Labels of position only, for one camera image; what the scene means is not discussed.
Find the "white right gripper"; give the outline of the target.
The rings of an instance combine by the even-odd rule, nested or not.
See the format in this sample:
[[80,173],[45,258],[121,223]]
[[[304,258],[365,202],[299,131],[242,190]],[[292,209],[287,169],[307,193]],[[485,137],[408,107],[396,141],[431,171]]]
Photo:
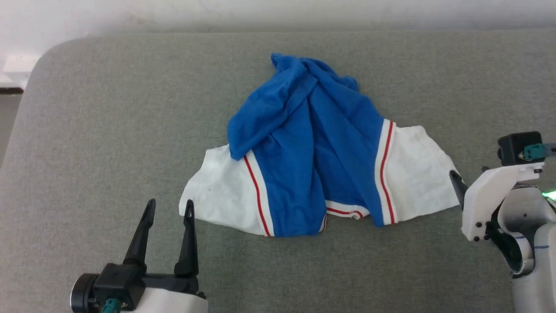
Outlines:
[[460,206],[463,206],[461,231],[469,241],[483,238],[485,224],[509,195],[516,183],[539,178],[544,163],[528,163],[517,166],[501,166],[491,169],[481,166],[481,176],[470,187],[456,170],[449,177]]

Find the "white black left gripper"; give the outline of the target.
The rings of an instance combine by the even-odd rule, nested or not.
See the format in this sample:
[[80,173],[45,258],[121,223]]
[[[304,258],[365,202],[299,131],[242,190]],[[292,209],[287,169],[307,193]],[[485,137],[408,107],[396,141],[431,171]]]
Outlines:
[[[149,230],[154,222],[156,200],[147,202],[123,264],[146,267],[145,257]],[[183,216],[182,245],[174,274],[147,274],[142,279],[146,289],[133,310],[127,313],[208,313],[209,302],[200,291],[199,261],[195,228],[195,207],[187,200]]]

